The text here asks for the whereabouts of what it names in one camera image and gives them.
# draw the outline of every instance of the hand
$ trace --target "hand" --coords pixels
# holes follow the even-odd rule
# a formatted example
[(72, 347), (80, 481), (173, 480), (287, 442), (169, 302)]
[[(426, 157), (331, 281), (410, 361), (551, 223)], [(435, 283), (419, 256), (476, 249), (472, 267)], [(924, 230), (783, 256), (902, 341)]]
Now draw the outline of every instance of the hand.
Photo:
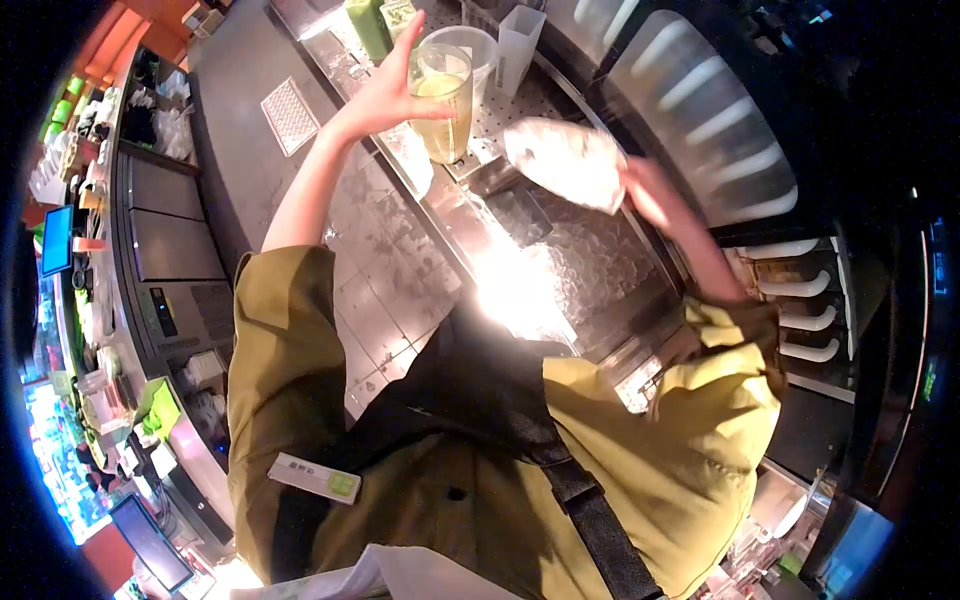
[(690, 228), (702, 229), (696, 215), (653, 160), (630, 156), (620, 171), (620, 183), (630, 193), (640, 215), (674, 239)]
[(426, 14), (417, 11), (407, 29), (396, 39), (393, 51), (373, 70), (371, 79), (347, 102), (334, 119), (352, 139), (384, 132), (410, 119), (449, 119), (456, 111), (410, 95), (407, 65), (414, 40), (423, 29)]

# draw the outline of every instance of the tile floor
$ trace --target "tile floor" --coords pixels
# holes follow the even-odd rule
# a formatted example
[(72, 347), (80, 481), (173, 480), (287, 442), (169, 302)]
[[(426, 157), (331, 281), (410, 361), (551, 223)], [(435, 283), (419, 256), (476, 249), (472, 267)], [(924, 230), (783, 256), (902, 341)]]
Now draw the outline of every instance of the tile floor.
[[(260, 102), (293, 77), (321, 123), (336, 111), (265, 5), (236, 3), (216, 35), (190, 49), (206, 129), (206, 136), (195, 134), (204, 162), (201, 189), (231, 275), (244, 252), (259, 249), (310, 145), (283, 156)], [(327, 225), (327, 245), (337, 254), (334, 306), (347, 356), (345, 404), (358, 418), (388, 381), (406, 374), (452, 307), (460, 280), (360, 145), (337, 183)]]

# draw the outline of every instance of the name tag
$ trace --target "name tag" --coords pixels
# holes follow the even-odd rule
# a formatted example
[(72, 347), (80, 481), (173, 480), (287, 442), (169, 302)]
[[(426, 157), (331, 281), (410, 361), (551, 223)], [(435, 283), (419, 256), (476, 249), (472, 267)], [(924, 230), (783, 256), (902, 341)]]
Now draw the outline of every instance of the name tag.
[(280, 452), (276, 457), (267, 476), (274, 481), (344, 504), (353, 504), (357, 492), (360, 491), (359, 475), (321, 467), (285, 452)]

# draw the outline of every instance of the blue screen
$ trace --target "blue screen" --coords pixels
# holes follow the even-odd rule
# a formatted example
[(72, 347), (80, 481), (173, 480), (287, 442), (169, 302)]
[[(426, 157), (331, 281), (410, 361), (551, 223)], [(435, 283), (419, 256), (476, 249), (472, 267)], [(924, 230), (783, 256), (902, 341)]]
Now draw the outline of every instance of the blue screen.
[(72, 229), (73, 205), (51, 210), (46, 214), (43, 226), (43, 256), (40, 259), (40, 274), (44, 277), (73, 266), (73, 253), (70, 251)]
[(110, 516), (133, 552), (165, 588), (176, 589), (193, 577), (193, 569), (160, 533), (136, 496), (127, 496), (113, 507)]

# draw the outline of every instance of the shirt button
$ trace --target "shirt button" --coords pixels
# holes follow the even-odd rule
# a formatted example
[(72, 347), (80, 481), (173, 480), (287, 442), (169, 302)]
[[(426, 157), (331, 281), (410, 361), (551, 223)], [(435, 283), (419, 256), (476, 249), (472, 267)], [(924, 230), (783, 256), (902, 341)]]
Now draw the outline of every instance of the shirt button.
[(446, 489), (446, 499), (453, 502), (459, 502), (467, 497), (467, 493), (461, 490), (460, 488), (447, 488)]

